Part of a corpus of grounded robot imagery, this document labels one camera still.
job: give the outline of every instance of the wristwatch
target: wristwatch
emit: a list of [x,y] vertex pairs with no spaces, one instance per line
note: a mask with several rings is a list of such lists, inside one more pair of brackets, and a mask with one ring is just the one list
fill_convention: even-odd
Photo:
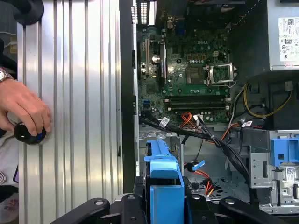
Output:
[[0,68],[0,83],[3,82],[7,78],[14,79],[9,73],[7,73],[4,69]]

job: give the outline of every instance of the blue plastic bracket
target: blue plastic bracket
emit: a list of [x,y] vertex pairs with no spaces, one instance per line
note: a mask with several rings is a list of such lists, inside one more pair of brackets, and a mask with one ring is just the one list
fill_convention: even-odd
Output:
[[271,139],[271,164],[279,167],[284,162],[299,162],[299,139]]
[[144,161],[150,163],[150,177],[173,179],[174,185],[152,185],[150,187],[151,224],[183,224],[185,186],[177,159],[171,155],[163,140],[149,140],[151,156]]

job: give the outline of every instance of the hand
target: hand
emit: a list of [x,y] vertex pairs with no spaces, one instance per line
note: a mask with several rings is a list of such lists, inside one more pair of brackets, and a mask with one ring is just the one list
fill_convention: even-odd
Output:
[[0,128],[13,131],[14,125],[7,118],[8,112],[16,115],[33,136],[41,133],[43,127],[47,132],[51,131],[47,105],[22,83],[10,78],[0,82]]

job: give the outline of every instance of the white connector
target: white connector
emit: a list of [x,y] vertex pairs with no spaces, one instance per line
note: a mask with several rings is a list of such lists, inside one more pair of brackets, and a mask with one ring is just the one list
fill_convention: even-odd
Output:
[[285,91],[290,92],[294,89],[292,81],[285,82]]

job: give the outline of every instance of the motherboard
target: motherboard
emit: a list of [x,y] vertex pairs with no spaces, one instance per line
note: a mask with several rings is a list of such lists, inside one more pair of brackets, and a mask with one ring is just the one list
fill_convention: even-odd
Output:
[[174,124],[183,122],[185,112],[200,115],[206,123],[227,123],[227,81],[233,72],[228,33],[225,29],[186,30],[184,22],[168,16],[161,30],[138,29],[139,110],[150,110],[158,119],[168,117]]

